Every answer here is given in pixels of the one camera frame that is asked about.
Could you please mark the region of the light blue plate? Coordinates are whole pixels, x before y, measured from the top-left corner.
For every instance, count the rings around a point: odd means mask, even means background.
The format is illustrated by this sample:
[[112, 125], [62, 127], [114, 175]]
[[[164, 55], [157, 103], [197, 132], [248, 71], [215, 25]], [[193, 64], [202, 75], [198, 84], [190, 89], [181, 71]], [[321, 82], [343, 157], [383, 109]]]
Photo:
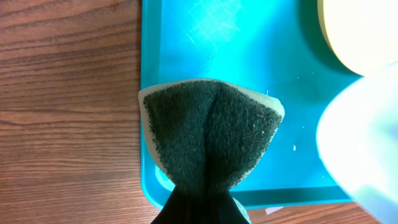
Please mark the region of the light blue plate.
[[397, 64], [362, 77], [326, 107], [317, 148], [343, 191], [381, 223], [397, 223]]

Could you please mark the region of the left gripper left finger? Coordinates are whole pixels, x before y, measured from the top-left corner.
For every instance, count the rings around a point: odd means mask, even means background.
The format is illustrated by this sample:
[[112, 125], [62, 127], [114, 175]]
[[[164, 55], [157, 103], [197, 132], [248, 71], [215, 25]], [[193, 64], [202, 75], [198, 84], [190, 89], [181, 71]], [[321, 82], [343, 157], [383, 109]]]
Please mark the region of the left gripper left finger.
[[174, 188], [163, 209], [151, 224], [202, 224], [203, 200]]

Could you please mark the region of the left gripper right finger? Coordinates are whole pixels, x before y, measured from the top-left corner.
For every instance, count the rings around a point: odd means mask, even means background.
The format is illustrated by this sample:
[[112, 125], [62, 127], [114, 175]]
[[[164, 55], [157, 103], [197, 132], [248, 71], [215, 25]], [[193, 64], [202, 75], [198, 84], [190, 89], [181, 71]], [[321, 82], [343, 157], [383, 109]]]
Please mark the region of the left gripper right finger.
[[227, 190], [207, 196], [204, 216], [205, 224], [249, 224]]

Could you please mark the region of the green scrubbing sponge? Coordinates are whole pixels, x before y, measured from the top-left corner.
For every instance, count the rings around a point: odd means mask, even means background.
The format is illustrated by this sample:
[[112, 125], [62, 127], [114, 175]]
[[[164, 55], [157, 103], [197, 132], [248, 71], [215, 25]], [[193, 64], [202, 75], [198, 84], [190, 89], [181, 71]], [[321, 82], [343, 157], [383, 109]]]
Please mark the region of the green scrubbing sponge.
[[138, 99], [152, 159], [180, 192], [194, 197], [239, 184], [285, 115], [277, 98], [214, 79], [153, 85]]

